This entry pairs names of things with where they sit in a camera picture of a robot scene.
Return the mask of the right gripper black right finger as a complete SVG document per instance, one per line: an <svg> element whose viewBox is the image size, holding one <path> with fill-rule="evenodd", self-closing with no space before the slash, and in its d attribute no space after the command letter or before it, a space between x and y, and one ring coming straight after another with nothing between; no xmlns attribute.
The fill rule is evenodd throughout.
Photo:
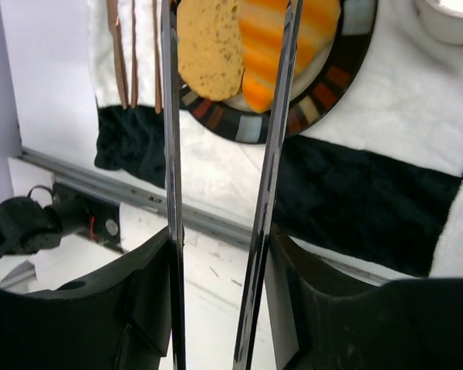
<svg viewBox="0 0 463 370"><path fill-rule="evenodd" d="M265 288L279 369L463 369L463 278L376 287L273 226Z"/></svg>

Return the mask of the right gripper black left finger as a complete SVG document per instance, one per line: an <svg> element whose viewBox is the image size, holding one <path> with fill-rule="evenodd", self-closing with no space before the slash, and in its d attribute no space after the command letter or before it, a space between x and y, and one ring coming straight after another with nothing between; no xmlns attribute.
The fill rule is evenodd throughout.
<svg viewBox="0 0 463 370"><path fill-rule="evenodd" d="M0 289L0 369L157 369L170 333L166 229L56 290Z"/></svg>

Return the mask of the steel tongs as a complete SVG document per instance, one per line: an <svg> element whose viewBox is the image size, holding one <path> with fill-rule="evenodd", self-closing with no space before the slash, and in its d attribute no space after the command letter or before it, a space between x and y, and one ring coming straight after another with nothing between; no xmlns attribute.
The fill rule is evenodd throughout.
<svg viewBox="0 0 463 370"><path fill-rule="evenodd" d="M265 277L269 234L275 204L279 161L286 132L290 93L296 65L302 2L286 6L276 88L269 120L259 195L248 253L242 303L238 321L233 367L249 369ZM163 67L163 114L167 219L171 243L171 336L173 367L186 367L184 313L184 228L181 189L179 77L177 72L177 2L161 3L161 56Z"/></svg>

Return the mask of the brown bread slice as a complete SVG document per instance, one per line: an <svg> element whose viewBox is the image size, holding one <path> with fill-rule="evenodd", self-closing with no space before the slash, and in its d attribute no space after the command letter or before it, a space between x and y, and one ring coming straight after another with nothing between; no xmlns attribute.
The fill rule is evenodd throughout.
<svg viewBox="0 0 463 370"><path fill-rule="evenodd" d="M184 0L177 7L178 72L199 96L223 101L240 92L244 72L239 1Z"/></svg>

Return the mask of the orange striped croissant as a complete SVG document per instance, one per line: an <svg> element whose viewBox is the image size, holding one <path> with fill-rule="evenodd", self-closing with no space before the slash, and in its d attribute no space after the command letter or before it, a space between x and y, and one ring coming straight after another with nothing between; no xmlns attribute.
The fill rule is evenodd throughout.
<svg viewBox="0 0 463 370"><path fill-rule="evenodd" d="M263 113L272 104L282 48L287 1L244 1L238 17L242 36L242 93L249 109ZM337 0L302 3L294 74L302 73L331 43L341 5Z"/></svg>

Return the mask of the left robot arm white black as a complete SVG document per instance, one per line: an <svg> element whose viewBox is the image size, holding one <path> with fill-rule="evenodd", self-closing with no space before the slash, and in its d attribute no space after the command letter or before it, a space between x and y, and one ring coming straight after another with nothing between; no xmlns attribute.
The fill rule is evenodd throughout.
<svg viewBox="0 0 463 370"><path fill-rule="evenodd" d="M0 258L52 250L64 237L90 232L94 220L82 197L62 198L56 185L36 185L0 203Z"/></svg>

